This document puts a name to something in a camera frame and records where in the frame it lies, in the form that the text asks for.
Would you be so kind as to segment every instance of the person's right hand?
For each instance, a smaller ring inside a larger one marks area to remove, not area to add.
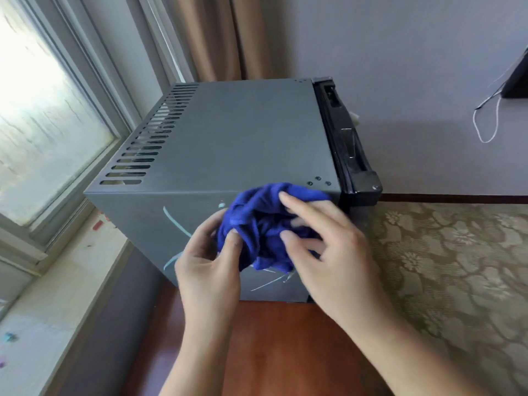
[[[281,202],[321,240],[280,234],[288,256],[315,302],[350,337],[368,334],[395,319],[372,260],[365,235],[330,201],[305,203],[285,192]],[[320,254],[320,260],[308,250]]]

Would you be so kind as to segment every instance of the brown curtain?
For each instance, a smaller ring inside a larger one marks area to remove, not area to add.
[[[176,0],[199,80],[271,78],[260,0]]]

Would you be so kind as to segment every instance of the condensation on glass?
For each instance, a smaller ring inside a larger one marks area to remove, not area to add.
[[[0,0],[0,213],[35,220],[113,141],[16,0]]]

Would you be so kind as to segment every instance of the red brown wooden surface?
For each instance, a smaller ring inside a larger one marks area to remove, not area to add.
[[[164,283],[122,396],[159,393],[180,349],[183,308]],[[223,396],[387,394],[347,335],[315,304],[241,301]]]

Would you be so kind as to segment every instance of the microfiber cloth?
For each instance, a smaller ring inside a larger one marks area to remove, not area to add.
[[[218,251],[224,246],[226,236],[233,228],[244,240],[240,271],[253,264],[257,270],[273,267],[289,273],[294,266],[279,234],[288,229],[300,238],[319,237],[306,226],[292,228],[291,220],[295,216],[286,211],[279,199],[279,192],[283,191],[305,202],[330,199],[324,192],[291,183],[271,183],[240,193],[225,212],[218,229]]]

